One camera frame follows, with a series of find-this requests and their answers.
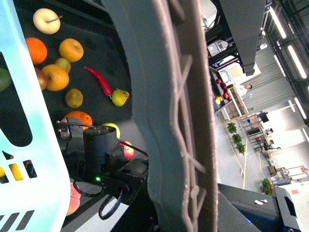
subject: green apple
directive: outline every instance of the green apple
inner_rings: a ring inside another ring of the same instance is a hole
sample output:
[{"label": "green apple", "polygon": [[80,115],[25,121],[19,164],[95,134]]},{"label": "green apple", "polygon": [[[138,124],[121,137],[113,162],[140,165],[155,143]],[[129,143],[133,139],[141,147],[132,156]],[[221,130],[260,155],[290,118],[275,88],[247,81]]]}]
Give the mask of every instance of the green apple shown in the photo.
[{"label": "green apple", "polygon": [[67,59],[64,59],[64,58],[58,58],[58,59],[55,61],[55,65],[60,66],[60,67],[63,68],[67,73],[69,73],[70,70],[71,70],[71,63],[70,63]]},{"label": "green apple", "polygon": [[6,69],[0,68],[0,91],[4,91],[12,83],[10,72]]},{"label": "green apple", "polygon": [[60,29],[61,17],[50,9],[41,8],[34,13],[33,23],[40,32],[51,35]]}]

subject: orange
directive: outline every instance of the orange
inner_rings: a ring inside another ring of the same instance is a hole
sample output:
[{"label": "orange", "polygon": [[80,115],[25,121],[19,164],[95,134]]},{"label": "orange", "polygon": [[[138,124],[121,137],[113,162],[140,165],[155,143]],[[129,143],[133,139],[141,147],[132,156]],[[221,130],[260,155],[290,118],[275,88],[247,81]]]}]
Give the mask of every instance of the orange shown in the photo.
[{"label": "orange", "polygon": [[60,91],[63,90],[69,83],[69,75],[58,65],[46,65],[42,68],[42,72],[47,76],[47,90]]},{"label": "orange", "polygon": [[41,64],[47,57],[45,44],[33,37],[26,38],[26,44],[33,64]]},{"label": "orange", "polygon": [[68,114],[66,114],[63,119],[67,118],[67,117],[73,117],[73,118],[78,118],[82,121],[82,123],[85,124],[89,124],[92,126],[92,117],[90,115],[88,115],[85,112],[81,112],[81,111],[71,111]]}]

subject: green plant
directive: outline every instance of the green plant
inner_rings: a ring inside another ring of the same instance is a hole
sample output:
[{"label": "green plant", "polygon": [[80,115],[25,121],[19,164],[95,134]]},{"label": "green plant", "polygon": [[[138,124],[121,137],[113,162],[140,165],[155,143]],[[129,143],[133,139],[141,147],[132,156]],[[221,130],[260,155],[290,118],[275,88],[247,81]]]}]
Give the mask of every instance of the green plant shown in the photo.
[{"label": "green plant", "polygon": [[271,182],[270,182],[270,180],[268,180],[267,178],[265,178],[265,179],[262,181],[262,184],[263,184],[264,189],[270,189],[270,188],[271,188]]},{"label": "green plant", "polygon": [[227,124],[227,129],[228,132],[230,132],[231,134],[236,133],[237,132],[237,128],[234,122],[230,122]]},{"label": "green plant", "polygon": [[234,140],[234,144],[241,143],[241,136],[239,134],[233,134],[232,139]]},{"label": "green plant", "polygon": [[263,190],[264,190],[264,193],[266,195],[271,195],[271,182],[270,180],[268,180],[267,178],[265,178],[264,180],[262,180],[262,185],[263,185]]},{"label": "green plant", "polygon": [[241,154],[245,154],[245,151],[246,151],[246,146],[242,143],[238,143],[236,145],[236,148],[238,149],[238,152],[241,153]]}]

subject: person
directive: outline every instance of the person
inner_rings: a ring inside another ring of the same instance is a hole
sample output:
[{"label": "person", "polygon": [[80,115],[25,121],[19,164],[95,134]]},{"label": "person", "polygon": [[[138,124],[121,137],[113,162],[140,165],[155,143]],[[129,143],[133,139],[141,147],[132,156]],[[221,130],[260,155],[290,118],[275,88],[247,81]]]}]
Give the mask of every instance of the person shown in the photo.
[{"label": "person", "polygon": [[246,87],[245,86],[242,86],[242,85],[235,85],[235,88],[239,94],[239,96],[243,96],[247,93],[247,91],[249,89],[252,89],[252,85],[247,85]]}]

